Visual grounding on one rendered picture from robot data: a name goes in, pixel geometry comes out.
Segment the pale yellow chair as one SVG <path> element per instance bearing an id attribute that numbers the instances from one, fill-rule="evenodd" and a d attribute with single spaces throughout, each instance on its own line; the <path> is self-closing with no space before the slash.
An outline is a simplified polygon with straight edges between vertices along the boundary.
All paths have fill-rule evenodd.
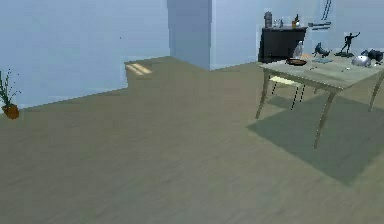
<path id="1" fill-rule="evenodd" d="M 293 87 L 296 88 L 295 94 L 294 94 L 294 97 L 293 97 L 293 101 L 292 101 L 292 105 L 291 105 L 291 110 L 293 110 L 293 108 L 295 106 L 295 102 L 297 100 L 297 96 L 298 96 L 299 92 L 301 93 L 299 102 L 302 102 L 303 96 L 304 96 L 304 91 L 305 91 L 305 84 L 301 84 L 301 83 L 298 83 L 298 82 L 295 82 L 295 81 L 292 81 L 292 80 L 288 80 L 288 79 L 285 79 L 285 78 L 281 78 L 281 77 L 278 77 L 278 76 L 271 77 L 269 79 L 269 81 L 272 81 L 274 83 L 271 94 L 274 94 L 274 91 L 275 91 L 275 89 L 276 89 L 278 84 L 283 84 L 283 85 L 286 85 L 286 86 L 293 86 Z"/>

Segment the black cupboard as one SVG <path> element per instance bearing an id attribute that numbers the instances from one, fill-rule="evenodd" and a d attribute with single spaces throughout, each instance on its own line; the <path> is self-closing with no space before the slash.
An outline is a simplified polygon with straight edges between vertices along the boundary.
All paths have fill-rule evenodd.
<path id="1" fill-rule="evenodd" d="M 298 42 L 304 40 L 306 30 L 306 27 L 263 28 L 258 61 L 270 63 L 291 58 Z"/>

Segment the clear glass bottle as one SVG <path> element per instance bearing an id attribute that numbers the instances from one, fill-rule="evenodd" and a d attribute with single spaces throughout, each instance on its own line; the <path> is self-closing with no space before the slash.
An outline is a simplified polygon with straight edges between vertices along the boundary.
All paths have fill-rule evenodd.
<path id="1" fill-rule="evenodd" d="M 294 49 L 293 57 L 299 59 L 303 53 L 303 42 L 299 41 L 297 46 Z"/>

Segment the pale wooden table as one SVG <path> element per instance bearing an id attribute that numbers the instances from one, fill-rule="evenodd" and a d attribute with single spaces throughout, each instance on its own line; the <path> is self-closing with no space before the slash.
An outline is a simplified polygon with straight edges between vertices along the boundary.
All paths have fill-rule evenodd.
<path id="1" fill-rule="evenodd" d="M 313 62 L 311 59 L 308 59 L 307 63 L 303 66 L 289 65 L 285 60 L 261 64 L 260 67 L 263 69 L 264 82 L 255 118 L 258 119 L 260 117 L 263 109 L 269 87 L 270 75 L 327 91 L 329 95 L 324 105 L 313 143 L 313 147 L 317 148 L 322 129 L 327 121 L 335 96 L 366 79 L 377 76 L 378 80 L 373 89 L 368 107 L 368 110 L 371 111 L 380 86 L 384 81 L 384 64 L 364 67 L 353 65 L 351 61 L 351 58 L 332 56 L 331 62 L 325 64 Z"/>

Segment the dark blue curved sculpture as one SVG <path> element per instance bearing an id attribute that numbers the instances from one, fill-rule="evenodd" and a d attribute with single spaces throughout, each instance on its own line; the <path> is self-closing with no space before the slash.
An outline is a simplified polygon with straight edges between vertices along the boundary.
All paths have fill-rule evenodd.
<path id="1" fill-rule="evenodd" d="M 322 48 L 322 43 L 319 42 L 314 49 L 313 55 L 317 56 L 318 54 L 321 55 L 322 58 L 327 57 L 330 52 Z"/>

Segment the black human figure statue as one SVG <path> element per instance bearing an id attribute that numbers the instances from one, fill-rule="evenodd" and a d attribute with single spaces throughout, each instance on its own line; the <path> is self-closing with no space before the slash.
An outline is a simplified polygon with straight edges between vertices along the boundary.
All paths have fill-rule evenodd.
<path id="1" fill-rule="evenodd" d="M 350 52 L 350 47 L 352 40 L 360 35 L 360 32 L 358 32 L 356 35 L 353 35 L 352 33 L 349 33 L 347 36 L 344 37 L 344 46 L 341 48 L 341 50 L 337 53 L 335 53 L 335 56 L 340 57 L 352 57 L 354 56 L 353 53 Z"/>

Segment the silver dome bowl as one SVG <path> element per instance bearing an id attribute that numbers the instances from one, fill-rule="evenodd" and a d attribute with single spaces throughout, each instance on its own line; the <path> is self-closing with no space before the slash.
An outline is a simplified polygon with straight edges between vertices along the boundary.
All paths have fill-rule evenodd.
<path id="1" fill-rule="evenodd" d="M 351 64 L 360 67 L 369 67 L 371 65 L 371 59 L 368 56 L 359 55 L 352 59 Z"/>

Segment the house plant in brown pot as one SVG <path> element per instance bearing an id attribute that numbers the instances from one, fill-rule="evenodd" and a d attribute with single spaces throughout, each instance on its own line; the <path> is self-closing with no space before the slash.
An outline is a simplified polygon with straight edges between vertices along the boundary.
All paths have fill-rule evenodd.
<path id="1" fill-rule="evenodd" d="M 20 116 L 18 106 L 13 102 L 13 98 L 20 94 L 20 90 L 14 90 L 10 85 L 12 70 L 8 69 L 5 73 L 0 70 L 0 101 L 3 103 L 1 109 L 8 119 L 15 120 Z"/>

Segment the black kettle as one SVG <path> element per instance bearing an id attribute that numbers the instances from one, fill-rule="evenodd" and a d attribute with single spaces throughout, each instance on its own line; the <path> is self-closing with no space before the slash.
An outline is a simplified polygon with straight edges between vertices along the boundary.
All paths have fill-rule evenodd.
<path id="1" fill-rule="evenodd" d="M 376 62 L 381 62 L 384 59 L 384 52 L 378 51 L 378 50 L 364 50 L 362 52 L 363 56 L 369 57 L 371 60 L 375 60 Z"/>

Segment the grey wall shelf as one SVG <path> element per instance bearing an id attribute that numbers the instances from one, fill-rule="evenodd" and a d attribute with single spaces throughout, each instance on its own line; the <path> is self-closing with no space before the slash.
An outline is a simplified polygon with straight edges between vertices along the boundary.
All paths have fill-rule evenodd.
<path id="1" fill-rule="evenodd" d="M 328 20 L 328 14 L 332 5 L 332 0 L 325 0 L 323 10 L 321 11 L 321 19 L 319 22 L 309 22 L 308 27 L 312 30 L 329 29 L 332 24 Z"/>

